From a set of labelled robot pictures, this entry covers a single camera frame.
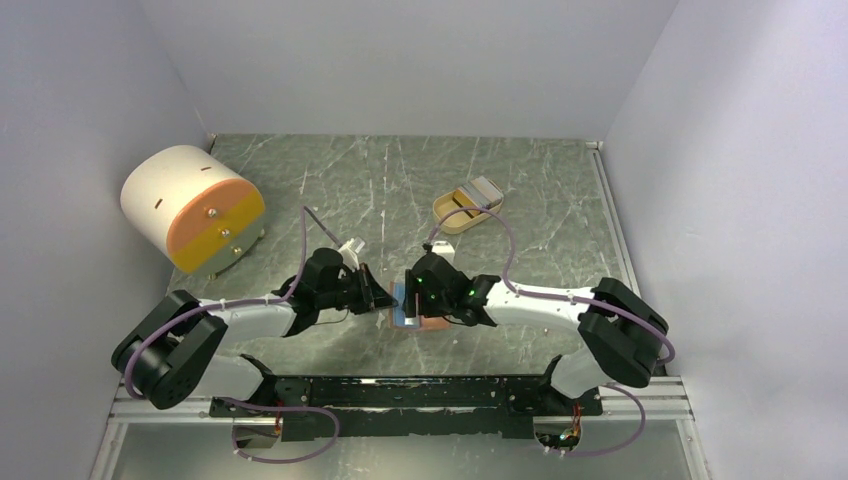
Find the tan leather card holder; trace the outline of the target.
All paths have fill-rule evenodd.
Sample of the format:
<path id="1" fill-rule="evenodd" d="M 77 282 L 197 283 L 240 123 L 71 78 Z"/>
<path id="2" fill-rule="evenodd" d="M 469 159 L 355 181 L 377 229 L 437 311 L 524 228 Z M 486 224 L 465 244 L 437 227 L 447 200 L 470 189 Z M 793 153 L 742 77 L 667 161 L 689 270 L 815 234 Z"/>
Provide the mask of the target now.
<path id="1" fill-rule="evenodd" d="M 404 311 L 405 286 L 401 282 L 391 282 L 389 293 L 397 301 L 397 305 L 387 314 L 390 328 L 408 332 L 425 332 L 445 330 L 451 324 L 445 317 L 407 317 Z"/>

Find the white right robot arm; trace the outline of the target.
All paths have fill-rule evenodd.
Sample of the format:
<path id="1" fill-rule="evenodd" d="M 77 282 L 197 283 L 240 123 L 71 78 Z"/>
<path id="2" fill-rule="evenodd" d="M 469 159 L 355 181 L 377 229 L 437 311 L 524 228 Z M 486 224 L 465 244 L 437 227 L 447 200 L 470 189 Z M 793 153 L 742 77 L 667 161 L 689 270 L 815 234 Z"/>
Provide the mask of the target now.
<path id="1" fill-rule="evenodd" d="M 464 326 L 527 326 L 579 337 L 581 347 L 551 361 L 542 406 L 562 414 L 578 397 L 612 382 L 644 388 L 670 352 L 666 320 L 621 281 L 604 277 L 574 289 L 513 284 L 498 275 L 469 277 L 447 259 L 423 255 L 405 273 L 406 317 L 444 317 Z"/>

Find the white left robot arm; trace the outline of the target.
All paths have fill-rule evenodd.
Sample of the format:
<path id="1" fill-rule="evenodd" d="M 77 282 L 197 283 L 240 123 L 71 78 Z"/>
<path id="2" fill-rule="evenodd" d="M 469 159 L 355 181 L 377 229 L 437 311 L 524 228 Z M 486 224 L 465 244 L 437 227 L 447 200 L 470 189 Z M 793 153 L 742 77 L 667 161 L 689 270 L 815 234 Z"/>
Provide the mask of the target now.
<path id="1" fill-rule="evenodd" d="M 111 364 L 131 397 L 159 410 L 201 395 L 235 399 L 261 416 L 281 403 L 276 375 L 249 354 L 227 357 L 221 348 L 298 335 L 315 326 L 324 310 L 362 315 L 397 304 L 366 264 L 351 268 L 338 251 L 319 248 L 262 297 L 207 300 L 172 291 L 118 344 Z"/>

